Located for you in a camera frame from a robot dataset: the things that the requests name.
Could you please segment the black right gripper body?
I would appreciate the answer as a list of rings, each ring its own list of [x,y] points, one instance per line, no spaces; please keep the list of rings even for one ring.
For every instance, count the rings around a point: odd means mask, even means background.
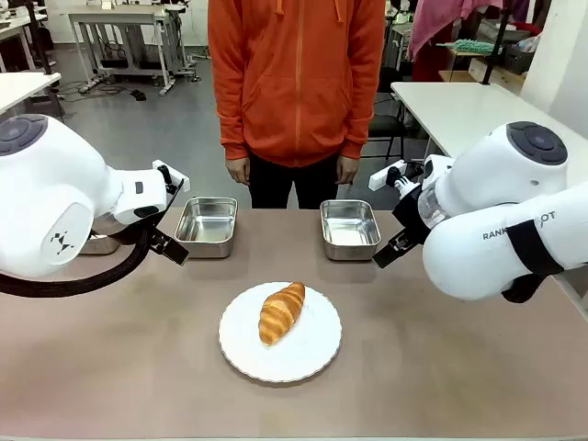
[[[430,232],[430,228],[426,226],[419,214],[418,199],[421,193],[422,188],[420,185],[417,185],[400,198],[400,201],[392,211],[396,220],[403,227],[403,229],[390,240],[394,246],[415,246],[417,244],[424,244]]]

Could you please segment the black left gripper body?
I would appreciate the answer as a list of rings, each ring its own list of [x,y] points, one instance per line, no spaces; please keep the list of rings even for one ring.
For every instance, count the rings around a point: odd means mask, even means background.
[[[149,231],[150,249],[157,254],[173,254],[177,248],[176,241],[167,234],[152,228]]]

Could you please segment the person's right hand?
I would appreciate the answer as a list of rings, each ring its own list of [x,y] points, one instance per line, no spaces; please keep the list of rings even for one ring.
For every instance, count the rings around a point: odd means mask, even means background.
[[[226,169],[234,182],[245,186],[250,185],[250,158],[225,160]]]

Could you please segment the person's left hand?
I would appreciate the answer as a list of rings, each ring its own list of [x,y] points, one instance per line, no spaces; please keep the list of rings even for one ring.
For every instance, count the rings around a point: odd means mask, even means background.
[[[359,160],[340,155],[337,159],[337,185],[352,185],[359,168]]]

